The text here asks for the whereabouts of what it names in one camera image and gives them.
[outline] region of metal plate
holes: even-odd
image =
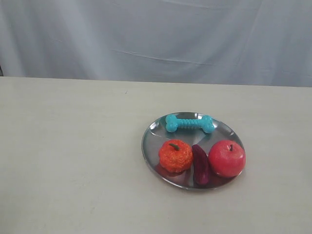
[[[201,119],[204,114],[194,112],[174,113],[177,118]],[[145,131],[142,139],[142,152],[144,159],[149,168],[158,177],[165,181],[187,190],[207,190],[215,189],[231,182],[236,177],[221,178],[215,174],[211,174],[210,182],[205,186],[198,186],[193,181],[193,165],[189,170],[181,173],[170,173],[162,168],[159,164],[158,151],[162,144],[170,139],[180,139],[190,144],[200,145],[203,150],[208,153],[211,147],[220,140],[232,140],[237,142],[243,149],[244,146],[237,134],[226,124],[213,118],[215,131],[212,134],[205,134],[201,129],[178,129],[174,133],[166,131],[166,116],[154,121]]]

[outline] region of white cloth backdrop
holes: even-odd
[[[5,76],[312,86],[312,0],[0,0]]]

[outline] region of table surface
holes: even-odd
[[[312,88],[0,78],[2,234],[310,234]],[[157,178],[145,129],[212,115],[246,149],[233,183],[199,193]]]

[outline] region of eggplant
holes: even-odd
[[[205,151],[199,145],[192,146],[194,181],[198,185],[206,185],[209,182],[209,164]]]

